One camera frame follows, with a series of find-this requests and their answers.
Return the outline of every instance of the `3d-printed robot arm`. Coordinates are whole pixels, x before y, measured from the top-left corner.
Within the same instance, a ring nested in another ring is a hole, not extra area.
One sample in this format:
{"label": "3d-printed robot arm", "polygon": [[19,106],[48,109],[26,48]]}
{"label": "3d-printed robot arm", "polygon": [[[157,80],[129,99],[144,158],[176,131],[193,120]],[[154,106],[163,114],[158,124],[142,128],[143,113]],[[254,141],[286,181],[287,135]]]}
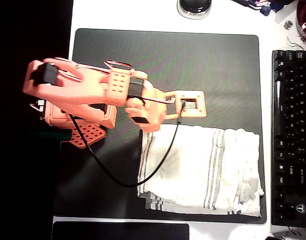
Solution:
{"label": "3d-printed robot arm", "polygon": [[[47,58],[28,65],[23,92],[46,100],[38,107],[45,121],[51,126],[72,129],[71,143],[77,147],[85,145],[74,138],[77,133],[69,114],[85,130],[84,136],[89,136],[88,144],[105,137],[100,125],[114,128],[116,107],[126,105],[130,119],[144,132],[158,131],[165,119],[177,118],[182,100],[195,103],[195,107],[183,112],[183,117],[206,116],[202,91],[162,92],[147,80],[145,72],[127,63],[106,60],[104,64],[108,68]],[[176,112],[167,115],[166,104],[175,104]]]}

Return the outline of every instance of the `black mouse pad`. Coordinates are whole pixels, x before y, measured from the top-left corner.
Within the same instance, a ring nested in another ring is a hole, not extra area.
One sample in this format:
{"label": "black mouse pad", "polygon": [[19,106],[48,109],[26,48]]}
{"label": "black mouse pad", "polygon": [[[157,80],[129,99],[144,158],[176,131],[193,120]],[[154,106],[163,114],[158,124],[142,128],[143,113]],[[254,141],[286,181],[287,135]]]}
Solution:
{"label": "black mouse pad", "polygon": [[187,224],[56,221],[52,240],[189,240],[189,234]]}
{"label": "black mouse pad", "polygon": [[[130,63],[135,69],[147,72],[154,87],[165,92],[204,91],[207,117],[184,118],[183,124],[243,128],[259,134],[259,172],[264,188],[259,40],[256,36],[79,29],[75,35],[73,60],[105,67],[106,59]],[[112,174],[132,184],[137,182],[140,145],[139,128],[123,108],[118,108],[115,128],[109,129],[107,137],[91,147]],[[87,149],[63,143],[54,215],[261,224],[266,221],[266,203],[262,197],[262,217],[145,209],[145,199],[137,197],[136,188],[120,187],[101,170]]]}

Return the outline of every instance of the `red perforated plate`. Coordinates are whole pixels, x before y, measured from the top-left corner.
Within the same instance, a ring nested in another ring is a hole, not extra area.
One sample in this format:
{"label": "red perforated plate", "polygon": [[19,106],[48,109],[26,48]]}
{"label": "red perforated plate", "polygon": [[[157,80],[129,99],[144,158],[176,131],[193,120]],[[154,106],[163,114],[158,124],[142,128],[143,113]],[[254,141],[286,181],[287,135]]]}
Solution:
{"label": "red perforated plate", "polygon": [[[107,136],[107,133],[96,124],[85,124],[79,125],[78,127],[83,133],[88,145],[91,145]],[[72,137],[69,142],[79,149],[84,149],[86,147],[76,128],[72,129]]]}

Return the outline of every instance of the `black keyboard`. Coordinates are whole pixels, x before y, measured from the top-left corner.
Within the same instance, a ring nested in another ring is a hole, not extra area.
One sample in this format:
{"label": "black keyboard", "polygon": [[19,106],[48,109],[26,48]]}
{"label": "black keyboard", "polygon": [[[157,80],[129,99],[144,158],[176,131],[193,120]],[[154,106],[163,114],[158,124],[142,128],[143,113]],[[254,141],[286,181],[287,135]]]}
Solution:
{"label": "black keyboard", "polygon": [[306,51],[272,56],[272,224],[306,228]]}

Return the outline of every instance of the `white towel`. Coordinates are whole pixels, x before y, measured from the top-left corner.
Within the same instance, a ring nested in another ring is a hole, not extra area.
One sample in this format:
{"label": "white towel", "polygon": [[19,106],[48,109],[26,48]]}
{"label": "white towel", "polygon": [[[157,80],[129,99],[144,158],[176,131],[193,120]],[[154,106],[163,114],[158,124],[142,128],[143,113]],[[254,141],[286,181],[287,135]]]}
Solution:
{"label": "white towel", "polygon": [[[147,178],[169,148],[176,130],[162,124],[143,133],[137,180]],[[160,170],[137,187],[145,208],[184,214],[260,216],[260,136],[243,129],[179,125]]]}

